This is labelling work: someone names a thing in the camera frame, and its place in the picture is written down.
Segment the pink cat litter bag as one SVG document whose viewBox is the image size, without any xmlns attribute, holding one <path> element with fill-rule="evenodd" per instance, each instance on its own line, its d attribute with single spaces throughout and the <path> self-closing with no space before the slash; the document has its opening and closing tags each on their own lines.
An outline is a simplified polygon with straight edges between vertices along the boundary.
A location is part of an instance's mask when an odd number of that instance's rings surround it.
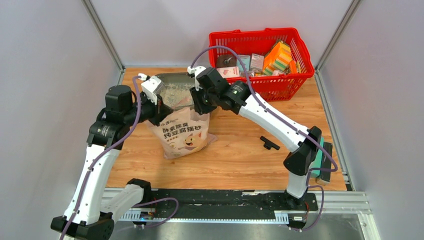
<svg viewBox="0 0 424 240">
<path fill-rule="evenodd" d="M 210 114 L 185 107 L 168 115 L 158 126 L 145 124 L 159 139 L 165 159 L 176 159 L 201 151 L 218 137 L 209 133 Z"/>
</svg>

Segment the black bag clip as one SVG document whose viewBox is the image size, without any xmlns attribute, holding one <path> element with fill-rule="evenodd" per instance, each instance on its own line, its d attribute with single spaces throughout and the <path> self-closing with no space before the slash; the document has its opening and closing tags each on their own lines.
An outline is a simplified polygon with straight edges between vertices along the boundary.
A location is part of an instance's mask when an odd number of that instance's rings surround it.
<svg viewBox="0 0 424 240">
<path fill-rule="evenodd" d="M 281 148 L 280 146 L 278 146 L 277 144 L 275 144 L 274 142 L 272 142 L 271 140 L 269 140 L 268 138 L 264 136 L 261 136 L 259 139 L 263 141 L 263 147 L 267 150 L 275 149 L 278 151 Z"/>
</svg>

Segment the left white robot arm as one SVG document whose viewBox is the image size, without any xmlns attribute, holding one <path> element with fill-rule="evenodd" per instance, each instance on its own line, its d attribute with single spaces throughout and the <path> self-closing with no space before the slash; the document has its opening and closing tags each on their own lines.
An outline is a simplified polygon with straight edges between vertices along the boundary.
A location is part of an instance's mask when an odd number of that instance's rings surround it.
<svg viewBox="0 0 424 240">
<path fill-rule="evenodd" d="M 159 92 L 159 86 L 132 91 L 127 85 L 117 85 L 108 90 L 105 107 L 89 128 L 85 162 L 74 196 L 64 214 L 50 224 L 60 233 L 60 239 L 107 240 L 115 223 L 130 208 L 145 208 L 152 203 L 150 182 L 137 178 L 107 203 L 102 203 L 102 197 L 124 141 L 136 125 L 145 121 L 159 125 L 172 113 Z"/>
</svg>

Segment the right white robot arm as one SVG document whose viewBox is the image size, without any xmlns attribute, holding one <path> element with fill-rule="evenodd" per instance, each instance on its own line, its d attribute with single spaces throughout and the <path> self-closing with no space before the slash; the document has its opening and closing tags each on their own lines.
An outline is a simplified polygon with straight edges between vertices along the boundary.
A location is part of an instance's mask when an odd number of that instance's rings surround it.
<svg viewBox="0 0 424 240">
<path fill-rule="evenodd" d="M 262 127 L 289 150 L 283 161 L 289 171 L 285 203 L 293 210 L 299 209 L 306 200 L 307 176 L 319 150 L 321 129 L 316 126 L 307 128 L 291 120 L 258 93 L 251 93 L 249 86 L 241 80 L 229 84 L 216 68 L 189 66 L 187 75 L 195 82 L 190 93 L 197 113 L 207 114 L 218 107 L 231 111 Z"/>
</svg>

